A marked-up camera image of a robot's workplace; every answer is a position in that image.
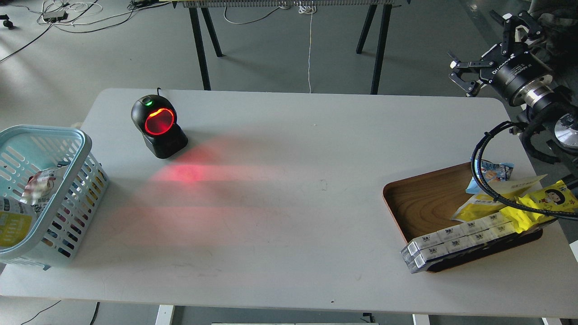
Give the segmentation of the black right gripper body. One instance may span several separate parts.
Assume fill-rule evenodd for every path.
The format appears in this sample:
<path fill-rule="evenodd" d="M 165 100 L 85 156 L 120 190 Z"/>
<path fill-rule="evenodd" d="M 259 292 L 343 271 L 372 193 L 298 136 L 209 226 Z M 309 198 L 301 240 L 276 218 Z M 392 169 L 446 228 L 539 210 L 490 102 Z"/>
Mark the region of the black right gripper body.
<path fill-rule="evenodd" d="M 535 80 L 549 85 L 553 70 L 527 50 L 516 50 L 505 57 L 496 44 L 481 56 L 483 62 L 493 62 L 481 69 L 481 81 L 489 84 L 510 106 L 522 105 L 522 89 Z"/>

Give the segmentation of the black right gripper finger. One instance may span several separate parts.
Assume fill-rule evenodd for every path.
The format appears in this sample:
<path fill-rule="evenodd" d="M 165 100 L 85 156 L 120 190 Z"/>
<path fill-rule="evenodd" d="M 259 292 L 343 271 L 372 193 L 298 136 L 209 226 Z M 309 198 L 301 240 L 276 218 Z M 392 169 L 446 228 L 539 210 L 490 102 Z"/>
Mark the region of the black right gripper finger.
<path fill-rule="evenodd" d="M 500 16 L 494 10 L 491 18 L 503 27 L 502 41 L 498 45 L 498 53 L 502 57 L 512 57 L 528 51 L 545 39 L 543 27 L 527 12 L 520 11 L 517 15 Z"/>
<path fill-rule="evenodd" d="M 480 73 L 490 68 L 490 61 L 460 61 L 458 57 L 448 51 L 451 57 L 449 78 L 465 91 L 467 97 L 476 97 L 485 82 Z"/>

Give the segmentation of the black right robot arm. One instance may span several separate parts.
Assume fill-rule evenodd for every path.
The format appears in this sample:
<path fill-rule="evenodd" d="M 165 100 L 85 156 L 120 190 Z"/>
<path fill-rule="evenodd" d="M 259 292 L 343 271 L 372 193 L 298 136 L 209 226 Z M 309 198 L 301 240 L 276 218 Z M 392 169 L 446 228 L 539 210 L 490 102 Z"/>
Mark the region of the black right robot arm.
<path fill-rule="evenodd" d="M 541 130 L 549 131 L 561 152 L 577 154 L 577 107 L 572 105 L 561 90 L 551 88 L 554 72 L 530 47 L 544 38 L 543 28 L 526 11 L 490 16 L 503 27 L 500 43 L 493 45 L 477 61 L 460 61 L 452 56 L 449 78 L 469 97 L 478 95 L 488 85 L 497 94 L 516 107 L 526 104 L 520 118 L 526 125 L 522 145 L 526 152 L 547 164 L 559 163 L 560 154 L 551 156 L 538 151 L 531 138 Z"/>

